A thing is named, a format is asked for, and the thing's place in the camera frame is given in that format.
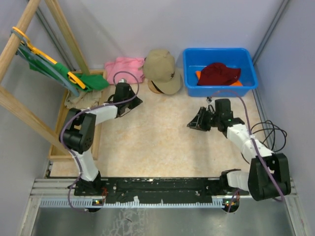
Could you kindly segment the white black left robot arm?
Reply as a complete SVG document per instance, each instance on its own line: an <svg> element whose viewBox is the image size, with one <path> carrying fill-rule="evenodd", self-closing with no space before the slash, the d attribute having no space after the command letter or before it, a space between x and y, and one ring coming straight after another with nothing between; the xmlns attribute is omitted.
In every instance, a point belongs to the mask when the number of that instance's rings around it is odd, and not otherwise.
<svg viewBox="0 0 315 236"><path fill-rule="evenodd" d="M71 108L59 134L59 141L68 149L79 170L79 179L85 181L85 190L92 195L102 191L102 182L92 157L95 127L105 121L121 117L143 101L137 97L130 84L119 82L109 101L94 108Z"/></svg>

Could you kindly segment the beige cap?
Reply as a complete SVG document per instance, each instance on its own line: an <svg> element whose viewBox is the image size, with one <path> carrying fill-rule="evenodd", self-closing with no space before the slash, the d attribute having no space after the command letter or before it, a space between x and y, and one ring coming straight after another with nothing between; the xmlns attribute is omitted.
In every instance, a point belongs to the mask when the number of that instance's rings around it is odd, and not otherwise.
<svg viewBox="0 0 315 236"><path fill-rule="evenodd" d="M153 49L145 57L143 74L166 95L176 94L182 87L181 74L175 58L167 49Z"/></svg>

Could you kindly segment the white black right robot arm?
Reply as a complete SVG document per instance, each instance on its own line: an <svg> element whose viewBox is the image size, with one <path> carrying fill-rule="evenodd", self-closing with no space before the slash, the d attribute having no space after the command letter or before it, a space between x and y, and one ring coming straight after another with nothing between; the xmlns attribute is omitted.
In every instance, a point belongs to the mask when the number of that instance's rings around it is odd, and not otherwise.
<svg viewBox="0 0 315 236"><path fill-rule="evenodd" d="M240 169L222 172L220 190L227 195L236 189L247 191L256 201L289 195L291 181L287 157L266 147L242 119L234 117L229 99L212 101L208 98L208 101L208 107L200 107L187 127L200 131L217 128L250 164L247 172Z"/></svg>

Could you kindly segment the wooden hat stand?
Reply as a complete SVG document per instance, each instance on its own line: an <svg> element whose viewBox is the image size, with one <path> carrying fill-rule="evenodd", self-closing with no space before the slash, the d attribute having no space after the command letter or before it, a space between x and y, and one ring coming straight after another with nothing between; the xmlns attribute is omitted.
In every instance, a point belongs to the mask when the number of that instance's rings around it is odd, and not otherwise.
<svg viewBox="0 0 315 236"><path fill-rule="evenodd" d="M151 92L153 92L153 93L156 93L156 94L163 94L163 92L162 92L161 90L159 90L159 89L154 85L154 83L153 83L151 80L148 81L148 88L149 88L149 90L150 90Z"/></svg>

